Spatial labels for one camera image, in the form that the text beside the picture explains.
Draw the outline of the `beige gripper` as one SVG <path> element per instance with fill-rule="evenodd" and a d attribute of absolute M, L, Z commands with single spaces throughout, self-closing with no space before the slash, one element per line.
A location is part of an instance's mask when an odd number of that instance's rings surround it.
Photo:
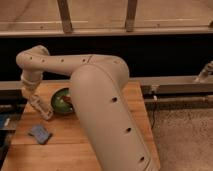
<path fill-rule="evenodd" d="M 51 107 L 38 95 L 33 95 L 39 86 L 41 79 L 32 80 L 21 75 L 21 92 L 24 98 L 29 98 L 29 104 L 41 115 L 44 120 L 50 120 L 53 116 Z"/>

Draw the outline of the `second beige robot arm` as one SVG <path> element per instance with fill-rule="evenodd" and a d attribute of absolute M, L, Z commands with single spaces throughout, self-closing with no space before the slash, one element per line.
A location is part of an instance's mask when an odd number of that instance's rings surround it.
<path fill-rule="evenodd" d="M 196 83 L 202 83 L 205 81 L 205 79 L 213 73 L 213 60 L 209 63 L 207 63 L 204 68 L 201 70 L 199 75 L 196 77 L 195 82 Z"/>

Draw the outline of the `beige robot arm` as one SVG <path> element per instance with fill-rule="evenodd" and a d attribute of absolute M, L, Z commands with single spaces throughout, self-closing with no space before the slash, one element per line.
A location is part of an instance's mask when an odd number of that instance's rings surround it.
<path fill-rule="evenodd" d="M 102 171 L 158 171 L 126 104 L 122 89 L 129 80 L 126 62 L 113 55 L 52 56 L 38 45 L 20 52 L 22 95 L 48 120 L 52 109 L 35 91 L 44 72 L 70 77 L 70 97 Z"/>

